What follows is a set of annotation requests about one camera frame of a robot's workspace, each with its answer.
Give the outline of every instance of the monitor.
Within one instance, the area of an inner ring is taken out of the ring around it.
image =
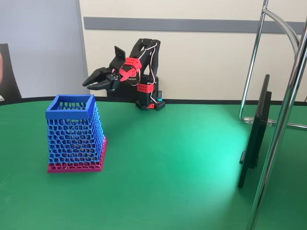
[[[263,86],[261,89],[258,106],[254,116],[253,126],[249,135],[248,145],[246,150],[242,152],[240,163],[242,169],[239,177],[238,187],[242,188],[244,185],[245,177],[248,168],[254,169],[258,163],[258,155],[262,140],[264,137],[265,129],[268,123],[269,110],[271,105],[270,91],[267,91],[270,76],[267,74],[264,78]]]

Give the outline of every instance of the red bracket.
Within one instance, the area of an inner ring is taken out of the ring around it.
[[[146,107],[147,109],[154,109],[154,104],[150,104],[149,106]]]
[[[145,84],[138,84],[137,91],[150,93],[154,91],[154,84],[145,85]]]
[[[124,71],[122,68],[119,70],[119,74],[122,76],[120,81],[125,81],[130,77],[135,77],[142,68],[142,64],[138,58],[127,57],[124,65],[132,66],[132,68],[128,71]]]

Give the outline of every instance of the white wall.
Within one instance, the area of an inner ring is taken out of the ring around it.
[[[258,20],[263,0],[80,0],[83,16]],[[270,0],[286,21],[304,22],[305,0]],[[160,88],[164,98],[240,100],[256,34],[84,30],[89,74],[108,66],[114,45],[129,53],[138,38],[161,41]],[[285,34],[263,34],[248,99],[257,100],[265,74],[273,100],[282,100],[294,60]],[[297,101],[307,96],[307,72]]]

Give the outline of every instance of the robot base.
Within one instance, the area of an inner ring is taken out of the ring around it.
[[[150,106],[145,106],[145,105],[141,105],[139,103],[139,101],[137,100],[135,102],[135,105],[139,108],[139,109],[142,109],[142,110],[145,110],[145,109],[155,109],[157,111],[163,109],[165,107],[165,101],[160,101],[158,102],[158,104],[154,104],[154,106],[152,107],[151,105]]]

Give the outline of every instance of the pink base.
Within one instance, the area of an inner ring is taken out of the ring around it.
[[[99,162],[91,163],[74,163],[73,165],[67,165],[66,163],[57,163],[48,165],[48,173],[82,173],[82,172],[101,172],[106,155],[106,137],[103,140],[103,148],[100,155]]]

